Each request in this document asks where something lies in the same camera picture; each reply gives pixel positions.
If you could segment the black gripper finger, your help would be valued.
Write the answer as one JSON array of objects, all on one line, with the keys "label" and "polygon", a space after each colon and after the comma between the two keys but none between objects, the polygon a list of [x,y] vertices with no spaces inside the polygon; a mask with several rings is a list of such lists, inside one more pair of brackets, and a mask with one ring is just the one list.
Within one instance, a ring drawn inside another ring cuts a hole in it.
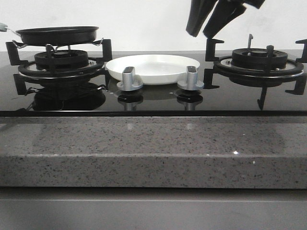
[{"label": "black gripper finger", "polygon": [[203,30],[204,35],[213,38],[228,23],[242,15],[246,10],[243,2],[243,0],[219,0]]},{"label": "black gripper finger", "polygon": [[216,16],[215,5],[217,0],[192,0],[189,12],[189,19],[186,31],[189,35],[197,37],[209,13],[212,12],[205,28],[206,37],[214,37],[218,33],[217,23],[214,22]]}]

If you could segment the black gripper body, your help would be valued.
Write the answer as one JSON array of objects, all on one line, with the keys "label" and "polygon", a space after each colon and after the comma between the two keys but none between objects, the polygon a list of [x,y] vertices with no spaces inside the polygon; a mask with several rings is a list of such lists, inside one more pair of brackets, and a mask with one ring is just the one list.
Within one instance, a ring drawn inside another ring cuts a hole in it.
[{"label": "black gripper body", "polygon": [[246,3],[248,5],[251,5],[259,9],[262,6],[262,4],[265,2],[265,0],[234,0],[234,2],[239,2],[241,4]]}]

